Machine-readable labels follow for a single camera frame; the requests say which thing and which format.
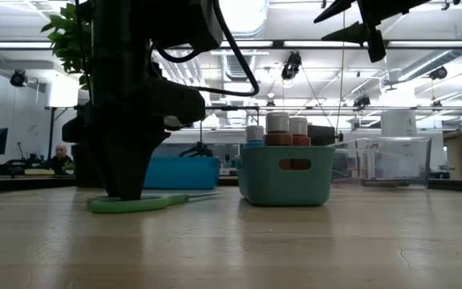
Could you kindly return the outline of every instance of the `wooden table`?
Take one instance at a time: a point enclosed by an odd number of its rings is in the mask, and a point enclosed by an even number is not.
[[[462,288],[462,193],[256,208],[222,190],[121,215],[88,213],[94,190],[0,194],[0,288]]]

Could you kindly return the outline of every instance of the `ceiling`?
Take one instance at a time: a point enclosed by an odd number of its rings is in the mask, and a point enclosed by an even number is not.
[[[236,6],[245,0],[221,0],[221,2],[233,1]],[[41,34],[40,28],[47,24],[49,13],[56,13],[59,7],[65,6],[67,1],[27,1],[27,0],[0,0],[0,41],[46,41],[47,34]],[[397,15],[385,20],[378,28],[383,32],[385,39],[462,39],[462,3],[459,6],[451,6],[447,11],[442,11],[443,0],[432,1],[415,8],[407,15]],[[283,40],[319,40],[336,30],[349,26],[356,21],[361,22],[357,6],[353,6],[345,14],[337,15],[319,24],[313,24],[313,20],[321,12],[322,1],[304,0],[269,0],[266,14],[265,27],[259,37],[261,39]],[[226,17],[240,11],[228,11]],[[447,52],[433,50],[398,49],[388,50],[385,61],[371,63],[365,50],[301,50],[303,70],[295,77],[291,86],[283,85],[281,80],[281,67],[290,50],[258,48],[255,53],[261,54],[256,57],[254,65],[255,76],[260,82],[258,96],[245,100],[243,104],[265,105],[269,99],[267,94],[274,93],[277,106],[304,106],[316,105],[335,106],[340,103],[340,95],[344,101],[352,105],[353,100],[360,95],[369,95],[372,105],[383,105],[379,96],[379,81],[386,80],[387,75],[392,80],[406,67],[433,53]],[[51,55],[50,51],[2,51],[1,61],[48,61],[55,63],[56,70],[61,71],[59,61]],[[223,75],[223,57],[205,53],[200,55],[197,65],[202,71],[204,79],[200,81],[212,87],[222,88],[223,83],[234,89],[248,91],[247,83],[231,83]],[[410,88],[415,91],[415,100],[407,105],[429,105],[434,96],[440,98],[444,105],[462,106],[462,56],[444,65],[448,70],[448,77],[443,80],[417,78],[409,83],[399,84],[401,91]],[[47,75],[38,78],[47,81]],[[211,95],[211,101],[218,103],[234,98]],[[461,111],[455,111],[450,118],[461,115]]]

